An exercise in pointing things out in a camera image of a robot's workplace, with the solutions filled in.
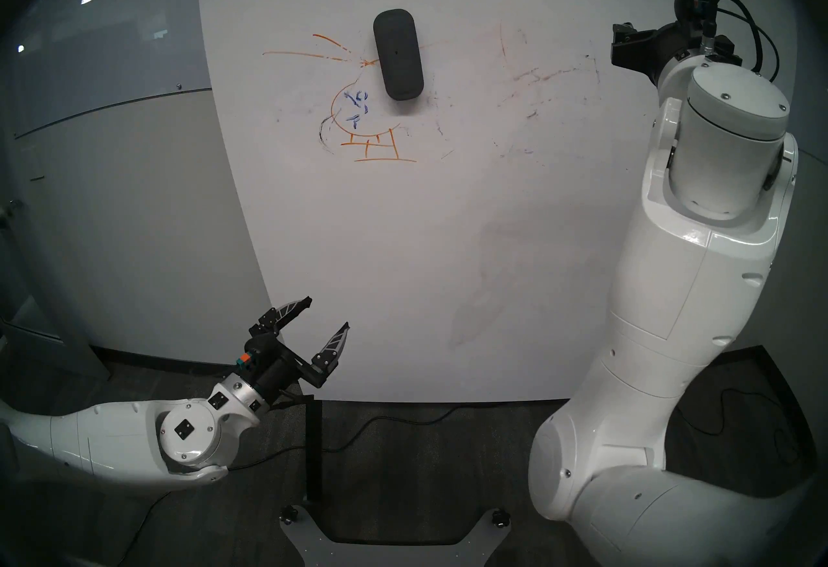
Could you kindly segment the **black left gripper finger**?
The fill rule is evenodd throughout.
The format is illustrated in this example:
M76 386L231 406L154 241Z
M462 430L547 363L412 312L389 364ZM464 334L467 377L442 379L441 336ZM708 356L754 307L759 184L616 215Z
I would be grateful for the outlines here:
M288 302L281 307L272 307L257 320L250 329L250 334L280 334L281 330L291 323L301 312L309 308L312 304L311 297L305 297L302 300Z
M346 322L325 344L311 360L311 377L309 383L314 387L322 387L339 364L349 333L349 323Z

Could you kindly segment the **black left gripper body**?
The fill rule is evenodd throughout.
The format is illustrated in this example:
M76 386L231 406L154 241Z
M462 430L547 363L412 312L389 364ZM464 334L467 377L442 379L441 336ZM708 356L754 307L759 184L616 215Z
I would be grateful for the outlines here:
M301 378L298 356L282 343L259 343L249 349L249 385L264 403L274 403Z

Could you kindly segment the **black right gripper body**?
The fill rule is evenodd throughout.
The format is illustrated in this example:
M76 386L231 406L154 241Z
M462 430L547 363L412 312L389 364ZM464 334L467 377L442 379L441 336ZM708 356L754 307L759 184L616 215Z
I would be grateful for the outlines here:
M702 27L698 21L677 20L653 33L647 50L647 75L652 84L658 84L669 61L677 55L687 56L701 46Z

